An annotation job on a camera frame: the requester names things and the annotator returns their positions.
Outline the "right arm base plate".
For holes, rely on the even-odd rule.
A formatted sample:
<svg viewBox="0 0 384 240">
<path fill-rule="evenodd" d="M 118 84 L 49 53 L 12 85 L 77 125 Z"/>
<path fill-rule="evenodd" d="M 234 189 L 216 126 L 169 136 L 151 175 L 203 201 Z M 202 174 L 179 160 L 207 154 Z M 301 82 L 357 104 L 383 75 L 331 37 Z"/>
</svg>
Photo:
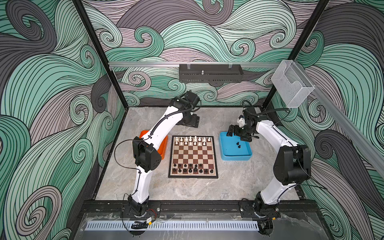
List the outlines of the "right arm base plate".
<svg viewBox="0 0 384 240">
<path fill-rule="evenodd" d="M 266 205 L 259 200 L 239 202 L 241 216 L 243 218 L 255 218 L 255 219 L 278 219 L 281 214 L 278 210 L 278 205 Z"/>
</svg>

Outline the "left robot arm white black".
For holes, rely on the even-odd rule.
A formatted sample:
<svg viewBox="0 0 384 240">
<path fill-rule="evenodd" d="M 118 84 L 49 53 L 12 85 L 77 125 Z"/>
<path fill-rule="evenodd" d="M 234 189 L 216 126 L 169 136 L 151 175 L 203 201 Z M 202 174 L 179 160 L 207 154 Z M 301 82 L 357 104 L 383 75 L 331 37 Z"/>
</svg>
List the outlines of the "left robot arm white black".
<svg viewBox="0 0 384 240">
<path fill-rule="evenodd" d="M 136 171 L 136 180 L 133 192 L 128 196 L 128 203 L 133 212 L 142 216 L 148 208 L 150 198 L 149 189 L 154 170 L 162 160 L 158 149 L 168 133 L 176 125 L 197 128 L 200 117 L 195 112 L 200 98 L 192 91 L 187 91 L 180 97 L 170 101 L 162 118 L 143 137 L 131 139 Z"/>
</svg>

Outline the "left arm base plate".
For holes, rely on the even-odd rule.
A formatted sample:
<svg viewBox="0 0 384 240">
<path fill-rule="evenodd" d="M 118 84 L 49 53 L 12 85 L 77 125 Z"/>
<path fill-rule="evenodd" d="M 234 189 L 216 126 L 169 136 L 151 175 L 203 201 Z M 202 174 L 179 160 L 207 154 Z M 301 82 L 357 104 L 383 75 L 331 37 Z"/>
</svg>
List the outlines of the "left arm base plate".
<svg viewBox="0 0 384 240">
<path fill-rule="evenodd" d="M 141 206 L 136 204 L 124 203 L 122 206 L 121 217 L 130 219 L 143 219 L 148 217 L 157 217 L 161 211 L 161 202 L 149 201 Z"/>
</svg>

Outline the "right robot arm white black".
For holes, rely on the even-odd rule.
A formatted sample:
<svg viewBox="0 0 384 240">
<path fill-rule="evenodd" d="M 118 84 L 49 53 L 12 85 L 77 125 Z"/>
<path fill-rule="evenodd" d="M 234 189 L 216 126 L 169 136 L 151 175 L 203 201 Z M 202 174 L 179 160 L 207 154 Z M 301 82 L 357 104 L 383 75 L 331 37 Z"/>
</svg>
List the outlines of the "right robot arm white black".
<svg viewBox="0 0 384 240">
<path fill-rule="evenodd" d="M 274 177 L 256 197 L 259 209 L 266 205 L 275 206 L 287 191 L 311 178 L 311 151 L 306 145 L 300 145 L 286 136 L 267 116 L 273 112 L 288 112 L 288 108 L 258 113 L 248 100 L 242 101 L 241 105 L 243 114 L 239 116 L 237 125 L 229 126 L 227 136 L 235 135 L 241 141 L 250 143 L 261 135 L 275 149 Z"/>
</svg>

